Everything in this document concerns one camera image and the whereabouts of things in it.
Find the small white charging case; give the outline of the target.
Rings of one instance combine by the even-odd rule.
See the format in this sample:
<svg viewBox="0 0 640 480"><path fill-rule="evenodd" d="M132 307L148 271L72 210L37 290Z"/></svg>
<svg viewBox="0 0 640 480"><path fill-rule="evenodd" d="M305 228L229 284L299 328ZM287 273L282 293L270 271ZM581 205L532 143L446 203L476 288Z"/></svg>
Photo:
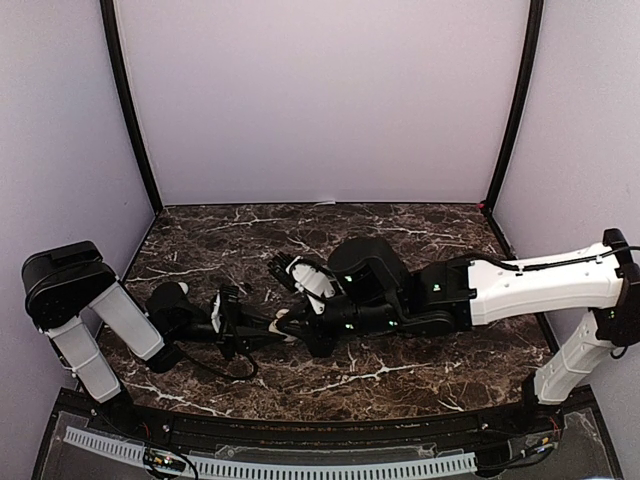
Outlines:
<svg viewBox="0 0 640 480"><path fill-rule="evenodd" d="M284 331L282 331L279 328L279 325L283 325L283 323L281 322L281 319L283 317L285 317L288 313L289 313L288 309L280 309L280 310L278 310L276 312L276 316L275 316L274 320L268 326L268 331L270 333L277 334L277 335L283 337L285 342L290 342L292 340L292 337L290 335L288 335L287 333L285 333Z"/></svg>

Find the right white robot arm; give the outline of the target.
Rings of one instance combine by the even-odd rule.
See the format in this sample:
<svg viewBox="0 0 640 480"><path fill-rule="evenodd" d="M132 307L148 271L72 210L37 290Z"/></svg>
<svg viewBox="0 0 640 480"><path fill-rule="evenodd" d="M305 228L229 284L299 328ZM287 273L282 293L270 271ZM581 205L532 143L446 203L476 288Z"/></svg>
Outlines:
<svg viewBox="0 0 640 480"><path fill-rule="evenodd" d="M621 231L565 254L499 260L468 253L412 271L381 237L340 244L325 265L276 256L271 272L305 301L270 325L329 356L347 335L395 332L437 337L525 314L582 309L574 333L523 383L510 413L521 434L534 432L606 357L639 340L639 267Z"/></svg>

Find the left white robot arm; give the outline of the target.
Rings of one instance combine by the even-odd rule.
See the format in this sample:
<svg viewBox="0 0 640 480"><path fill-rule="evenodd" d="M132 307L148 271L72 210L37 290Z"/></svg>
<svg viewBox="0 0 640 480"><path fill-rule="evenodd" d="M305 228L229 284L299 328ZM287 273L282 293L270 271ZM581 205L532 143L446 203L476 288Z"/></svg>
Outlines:
<svg viewBox="0 0 640 480"><path fill-rule="evenodd" d="M241 305L229 287L204 307L190 300L187 283L169 281L139 303L91 241L29 256L21 279L25 309L35 328L48 337L90 397L103 405L103 421L120 436L134 435L141 415L122 399L125 387L98 344L100 328L109 328L159 374L191 358L181 348L183 342L210 344L227 360L250 360L254 351L286 338L272 319Z"/></svg>

